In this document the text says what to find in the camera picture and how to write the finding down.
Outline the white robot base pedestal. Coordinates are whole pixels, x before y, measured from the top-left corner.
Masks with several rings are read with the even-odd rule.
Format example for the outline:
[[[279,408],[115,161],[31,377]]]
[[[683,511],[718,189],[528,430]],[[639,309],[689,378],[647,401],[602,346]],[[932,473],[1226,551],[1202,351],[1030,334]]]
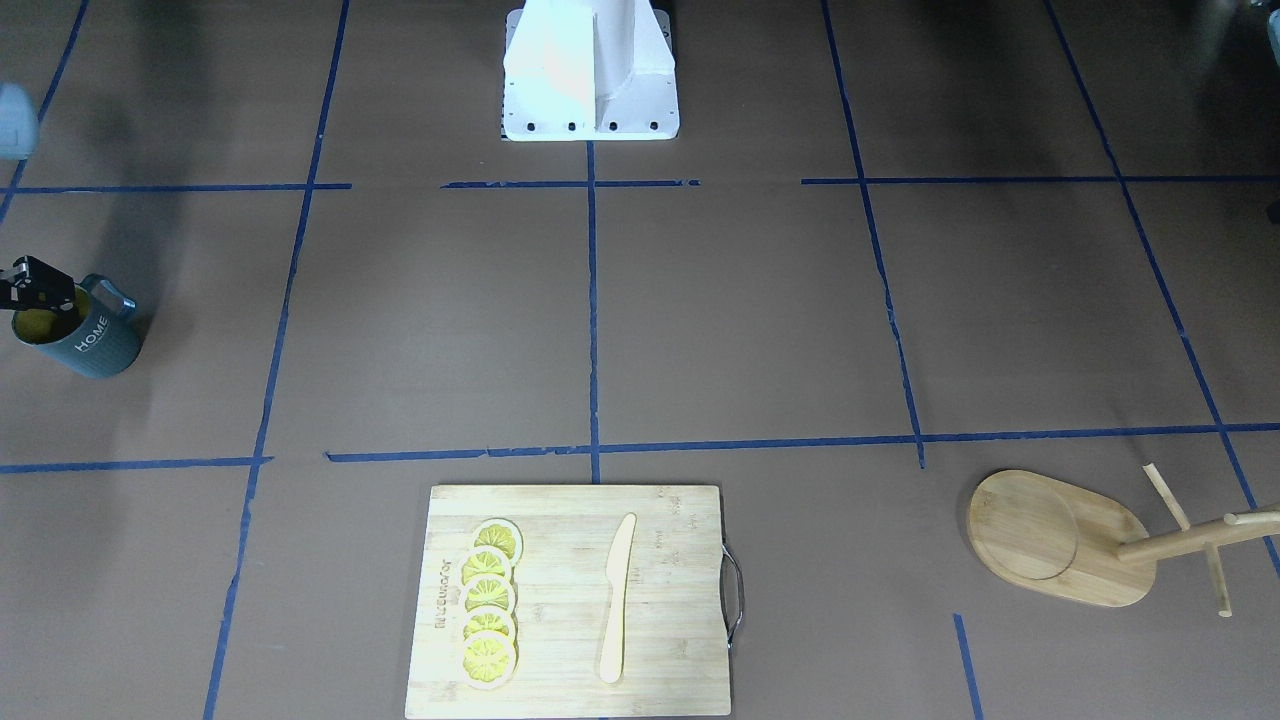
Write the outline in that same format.
[[[503,138],[667,141],[681,127],[669,9],[526,1],[506,17]]]

